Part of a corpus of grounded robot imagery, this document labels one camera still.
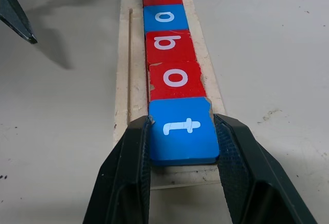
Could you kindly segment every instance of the blue letter block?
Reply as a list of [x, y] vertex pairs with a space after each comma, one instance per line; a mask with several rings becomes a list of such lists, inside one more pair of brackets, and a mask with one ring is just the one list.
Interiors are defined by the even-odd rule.
[[144, 31], [187, 30], [183, 5], [162, 5], [144, 7]]
[[154, 165], [216, 161], [220, 148], [207, 98], [154, 100], [150, 103], [150, 115], [155, 121], [150, 144]]

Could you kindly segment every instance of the white table surface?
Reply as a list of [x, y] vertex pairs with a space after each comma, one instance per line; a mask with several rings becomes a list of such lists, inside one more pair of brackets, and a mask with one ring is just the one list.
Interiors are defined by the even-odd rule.
[[[0, 23], [0, 223], [82, 223], [112, 148], [120, 0], [19, 2], [39, 43]], [[194, 3], [227, 114], [328, 223], [328, 0]], [[152, 192], [150, 223], [229, 223], [216, 187]]]

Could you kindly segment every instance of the wooden board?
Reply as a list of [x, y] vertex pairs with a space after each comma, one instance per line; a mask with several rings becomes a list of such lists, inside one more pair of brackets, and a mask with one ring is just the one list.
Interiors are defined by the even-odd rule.
[[[183, 4], [197, 61], [202, 71], [202, 82], [212, 102], [213, 112], [225, 114], [193, 0], [183, 0]], [[130, 121], [148, 114], [142, 0], [121, 0], [118, 56], [114, 145]], [[152, 189], [211, 184], [219, 181], [216, 165], [157, 168], [152, 169], [151, 174]]]

